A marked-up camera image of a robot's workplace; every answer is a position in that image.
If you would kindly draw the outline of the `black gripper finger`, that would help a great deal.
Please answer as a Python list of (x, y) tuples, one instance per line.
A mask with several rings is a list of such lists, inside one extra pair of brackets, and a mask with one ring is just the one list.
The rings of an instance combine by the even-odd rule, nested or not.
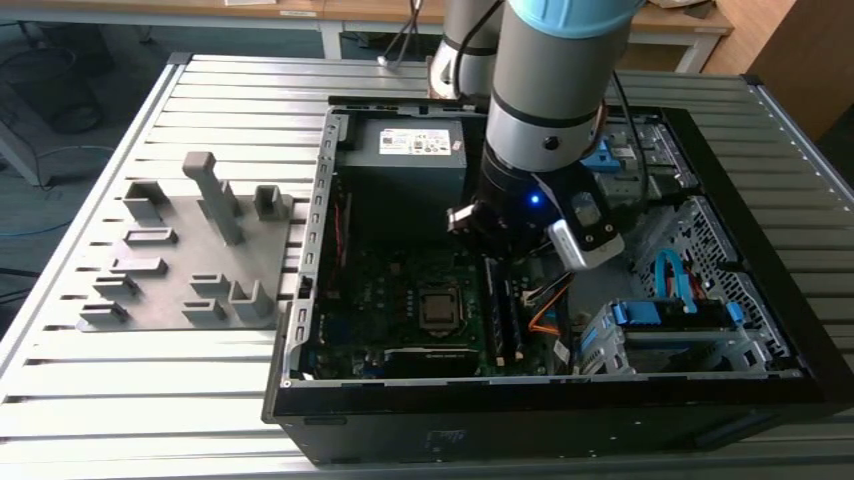
[(490, 248), (495, 215), (483, 202), (474, 202), (446, 211), (447, 232), (466, 248)]

